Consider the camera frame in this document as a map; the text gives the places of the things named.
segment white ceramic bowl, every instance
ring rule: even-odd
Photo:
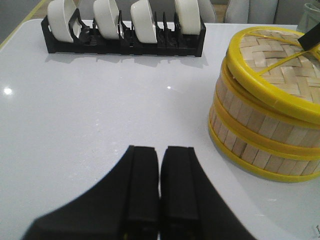
[[[199,35],[201,30],[200,12],[197,0],[174,0],[182,34]]]
[[[156,25],[148,0],[139,0],[131,5],[131,19],[137,38],[141,43],[156,44]]]
[[[73,43],[68,22],[76,10],[76,5],[73,0],[53,0],[47,8],[49,25],[53,36],[62,42]],[[79,37],[81,25],[76,20],[73,25],[74,34]]]
[[[115,0],[96,0],[93,13],[99,31],[105,39],[119,39],[119,9]]]

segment dish rack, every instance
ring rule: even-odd
[[[78,21],[81,32],[77,37],[73,30],[74,23]],[[174,30],[168,28],[166,13],[163,13],[163,29],[158,26],[157,13],[154,13],[157,43],[141,43],[135,32],[135,27],[127,27],[122,20],[122,11],[119,11],[118,35],[119,39],[105,39],[97,28],[96,20],[93,19],[92,28],[87,26],[81,19],[77,8],[71,16],[68,27],[73,43],[57,40],[50,30],[48,16],[42,22],[42,32],[48,53],[96,53],[96,54],[121,54],[121,55],[158,55],[158,56],[196,56],[201,57],[206,26],[200,19],[199,35],[186,35],[181,32],[181,25],[177,13],[174,14]]]

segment white countertop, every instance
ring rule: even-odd
[[[0,49],[0,239],[97,183],[128,145],[194,147],[209,179],[258,240],[320,238],[320,178],[280,183],[233,164],[207,119],[232,35],[206,24],[202,57],[48,54],[40,19]]]

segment chair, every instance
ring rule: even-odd
[[[95,0],[82,0],[80,1],[78,8],[81,13],[81,18],[85,20],[92,20],[94,18],[93,4]],[[130,7],[137,0],[116,0],[119,10],[122,11],[122,19],[124,21],[131,20]],[[149,0],[152,11],[157,13],[158,21],[162,21],[162,14],[165,12],[166,20],[173,22],[175,9],[174,0]],[[217,3],[225,3],[226,0],[213,0]],[[199,11],[202,20],[205,23],[216,23],[217,16],[210,0],[198,0]]]
[[[310,0],[229,0],[225,23],[298,24]]]

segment bamboo steamer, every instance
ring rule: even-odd
[[[301,182],[320,175],[320,55],[302,33],[251,27],[230,41],[215,86],[209,132],[247,170]]]

